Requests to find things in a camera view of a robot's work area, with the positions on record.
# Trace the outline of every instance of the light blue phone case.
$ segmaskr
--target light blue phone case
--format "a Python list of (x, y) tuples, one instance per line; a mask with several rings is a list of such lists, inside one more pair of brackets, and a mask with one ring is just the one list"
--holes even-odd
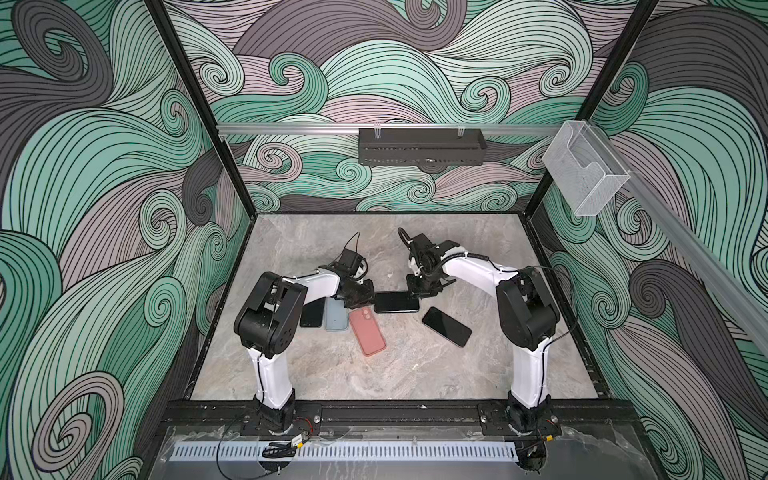
[(326, 330), (329, 332), (341, 332), (349, 328), (349, 317), (344, 308), (344, 300), (326, 299), (325, 320)]

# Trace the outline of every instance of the pink phone case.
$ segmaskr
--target pink phone case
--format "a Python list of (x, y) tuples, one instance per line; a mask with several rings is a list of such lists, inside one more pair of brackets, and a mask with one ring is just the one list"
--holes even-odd
[(371, 356), (386, 348), (384, 337), (379, 330), (379, 324), (376, 323), (373, 310), (369, 307), (364, 306), (349, 312), (349, 324), (352, 326), (352, 330), (355, 331), (355, 336), (360, 344), (363, 355)]

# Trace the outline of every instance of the red wire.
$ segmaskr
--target red wire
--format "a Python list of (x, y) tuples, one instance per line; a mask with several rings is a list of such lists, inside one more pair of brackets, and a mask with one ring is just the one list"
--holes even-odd
[(310, 422), (309, 419), (305, 419), (303, 417), (296, 417), (296, 419), (303, 420), (310, 426), (310, 436), (312, 436), (312, 434), (315, 432), (315, 428), (312, 426), (312, 422)]

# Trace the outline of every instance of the black metal frame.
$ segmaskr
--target black metal frame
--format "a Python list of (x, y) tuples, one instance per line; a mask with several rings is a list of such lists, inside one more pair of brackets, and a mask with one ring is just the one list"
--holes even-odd
[(224, 310), (224, 304), (230, 294), (230, 288), (232, 288), (232, 283), (234, 283), (235, 276), (237, 275), (237, 271), (240, 268), (240, 261), (243, 259), (246, 248), (248, 248), (248, 242), (250, 240), (250, 235), (253, 232), (253, 225), (255, 223), (255, 220), (250, 220), (248, 223), (248, 228), (245, 232), (245, 236), (243, 237), (243, 242), (240, 245), (240, 250), (237, 252), (237, 257), (235, 258), (235, 263), (232, 266), (232, 271), (230, 272), (229, 278), (227, 278), (227, 284), (221, 294), (221, 300), (219, 300), (219, 305), (216, 307), (214, 319), (210, 322), (210, 326), (208, 327), (208, 334), (205, 336), (203, 346), (200, 348), (200, 352), (197, 353), (197, 361), (195, 362), (194, 368), (192, 369), (192, 374), (190, 375), (189, 382), (187, 383), (187, 388), (184, 389), (184, 400), (189, 400), (192, 397), (194, 386), (197, 384), (197, 378), (200, 376), (200, 371), (203, 369), (203, 363), (205, 363), (205, 357), (208, 355), (210, 343), (214, 339), (216, 327), (219, 325), (221, 312)]
[(243, 178), (237, 172), (237, 164), (232, 157), (232, 152), (219, 137), (214, 112), (210, 109), (210, 105), (205, 99), (203, 88), (200, 86), (200, 82), (197, 81), (197, 76), (194, 74), (194, 70), (192, 70), (192, 64), (187, 57), (187, 53), (184, 51), (184, 47), (181, 45), (181, 40), (170, 20), (168, 11), (165, 9), (163, 0), (144, 0), (144, 3), (147, 5), (147, 10), (149, 10), (149, 14), (154, 21), (155, 27), (157, 27), (157, 31), (160, 32), (160, 36), (163, 38), (163, 43), (168, 50), (170, 59), (173, 60), (174, 65), (176, 65), (176, 69), (181, 76), (181, 81), (184, 83), (184, 87), (186, 87), (187, 93), (190, 95), (192, 105), (194, 105), (195, 110), (197, 110), (197, 114), (200, 115), (200, 119), (210, 137), (210, 141), (216, 149), (216, 152), (219, 154), (219, 159), (224, 165), (224, 169), (230, 176), (230, 180), (232, 181), (232, 185), (234, 185), (237, 196), (240, 198), (240, 201), (243, 202), (248, 217), (250, 217), (251, 220), (255, 220), (257, 216), (256, 207), (250, 199)]
[[(217, 307), (214, 320), (203, 344), (203, 348), (197, 358), (190, 381), (184, 393), (183, 400), (174, 400), (168, 403), (166, 413), (157, 428), (153, 439), (155, 456), (146, 458), (139, 478), (146, 478), (149, 475), (151, 466), (157, 455), (167, 428), (173, 425), (205, 425), (221, 423), (249, 422), (250, 416), (255, 413), (254, 402), (248, 401), (216, 401), (216, 402), (196, 402), (189, 398), (194, 390), (197, 377), (204, 364), (207, 351), (210, 348), (210, 342), (219, 323), (220, 315), (223, 309), (224, 301), (231, 288), (232, 282), (237, 274), (243, 253), (247, 248), (250, 235), (253, 231), (257, 219), (257, 211), (253, 205), (250, 195), (247, 192), (245, 183), (237, 172), (237, 164), (231, 154), (229, 147), (219, 137), (216, 127), (214, 113), (205, 100), (202, 88), (194, 74), (191, 63), (184, 51), (181, 41), (171, 23), (170, 16), (164, 6), (163, 0), (145, 0), (147, 9), (152, 16), (157, 30), (160, 32), (163, 42), (179, 71), (180, 77), (187, 92), (190, 95), (192, 103), (200, 115), (206, 132), (210, 136), (214, 148), (216, 149), (222, 164), (230, 176), (238, 197), (243, 203), (250, 224), (246, 232), (243, 244), (235, 260), (227, 286), (222, 295), (222, 300)], [(637, 37), (640, 35), (643, 27), (650, 18), (658, 0), (640, 0), (632, 13), (629, 21), (624, 27), (619, 41), (611, 51), (605, 66), (598, 75), (598, 79), (585, 98), (576, 120), (589, 119), (596, 111), (604, 94), (611, 86), (616, 75), (620, 72), (624, 62), (631, 53)], [(550, 266), (543, 246), (541, 245), (535, 228), (531, 222), (532, 216), (551, 186), (552, 178), (545, 173), (536, 191), (529, 200), (524, 212), (505, 211), (493, 212), (495, 214), (517, 214), (522, 222), (528, 239), (534, 248), (539, 263), (542, 266)], [(435, 214), (434, 212), (400, 212), (416, 214)], [(445, 212), (450, 214), (467, 214), (472, 212)], [(336, 211), (307, 211), (307, 212), (276, 212), (275, 214), (390, 214), (389, 212), (336, 212)], [(598, 392), (599, 399), (595, 400), (552, 400), (553, 413), (558, 417), (561, 425), (588, 425), (625, 423), (632, 425), (641, 441), (644, 454), (649, 458), (654, 471), (659, 478), (667, 478), (667, 474), (658, 461), (656, 452), (645, 435), (643, 426), (640, 423), (637, 413), (630, 402), (608, 399), (610, 391), (605, 379), (597, 365), (594, 355), (588, 345), (581, 327), (577, 325), (576, 316), (572, 311), (568, 299), (564, 294), (558, 278), (551, 272), (545, 271), (545, 276), (551, 287), (554, 299), (560, 307), (561, 313), (565, 318), (568, 328), (572, 330), (572, 337), (576, 343), (584, 365), (592, 379), (595, 390)], [(419, 401), (398, 401), (398, 400), (375, 400), (375, 401), (296, 401), (296, 411), (298, 416), (307, 418), (314, 415), (321, 416), (321, 422), (318, 427), (328, 429), (344, 429), (356, 425), (428, 425), (428, 426), (468, 426), (479, 429), (484, 435), (502, 435), (509, 440), (520, 439), (509, 430), (508, 422), (503, 408), (507, 405), (507, 399), (489, 399), (489, 400), (419, 400)], [(252, 428), (258, 431), (259, 426)]]
[[(505, 406), (505, 399), (296, 400), (295, 408), (297, 417), (313, 422), (314, 430), (328, 439), (339, 438), (355, 427), (426, 426), (457, 427), (486, 436), (502, 436), (508, 442), (531, 440), (530, 435), (520, 436), (509, 430), (507, 419), (499, 414), (503, 413)], [(648, 458), (657, 477), (667, 478), (631, 402), (615, 399), (552, 400), (551, 408), (555, 417), (553, 420), (558, 425), (572, 427), (587, 435), (594, 432), (598, 438), (612, 431), (616, 425), (630, 426), (640, 443), (636, 447)], [(139, 478), (149, 476), (169, 428), (225, 425), (226, 431), (235, 425), (247, 427), (255, 413), (254, 402), (248, 401), (169, 402), (152, 439), (154, 456), (145, 459)], [(320, 418), (317, 423), (314, 422), (315, 415)], [(302, 422), (296, 426), (308, 428)], [(259, 431), (258, 427), (253, 429), (253, 433)], [(263, 434), (274, 440), (288, 439), (274, 436), (266, 430)]]
[[(643, 31), (651, 14), (653, 14), (658, 2), (659, 0), (639, 0), (574, 120), (589, 120), (592, 118), (603, 96), (605, 96), (608, 88), (614, 82), (614, 78), (616, 78), (616, 75), (619, 74), (624, 63), (627, 61), (637, 38), (640, 37), (640, 33)], [(538, 183), (536, 191), (528, 201), (528, 205), (525, 206), (526, 218), (533, 217), (551, 185), (552, 176), (547, 171)]]
[[(523, 224), (523, 229), (525, 229), (525, 234), (528, 236), (528, 240), (531, 242), (531, 247), (533, 247), (533, 251), (536, 253), (539, 265), (552, 268), (552, 265), (549, 263), (549, 258), (547, 258), (547, 254), (544, 252), (544, 247), (538, 239), (538, 234), (536, 233), (536, 229), (534, 228), (531, 219), (524, 215), (520, 215), (520, 221)], [(579, 355), (581, 355), (581, 360), (584, 362), (584, 367), (587, 369), (589, 378), (592, 380), (594, 391), (598, 394), (598, 398), (600, 399), (612, 397), (611, 389), (608, 387), (603, 372), (600, 370), (600, 366), (594, 358), (592, 348), (589, 346), (584, 331), (581, 329), (581, 326), (578, 325), (576, 315), (574, 314), (571, 304), (568, 302), (568, 298), (565, 296), (565, 292), (560, 284), (560, 279), (554, 272), (547, 269), (544, 269), (544, 276), (547, 279), (554, 301), (560, 308), (560, 313), (565, 320), (565, 325), (568, 326), (571, 331), (571, 338), (574, 340)]]

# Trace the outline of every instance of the smartphone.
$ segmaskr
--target smartphone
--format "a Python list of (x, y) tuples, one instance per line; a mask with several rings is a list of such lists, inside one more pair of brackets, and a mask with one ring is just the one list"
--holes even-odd
[(323, 314), (326, 309), (326, 298), (319, 298), (309, 302), (301, 309), (299, 326), (306, 329), (316, 329), (323, 326)]
[(373, 311), (376, 313), (418, 312), (419, 298), (405, 292), (376, 292), (373, 297)]
[(461, 347), (467, 344), (469, 336), (472, 335), (472, 329), (434, 306), (427, 310), (422, 323)]
[(344, 300), (329, 298), (326, 300), (325, 323), (329, 332), (342, 332), (349, 327), (349, 317)]
[(349, 312), (349, 324), (355, 332), (363, 355), (371, 356), (386, 348), (376, 317), (367, 306)]

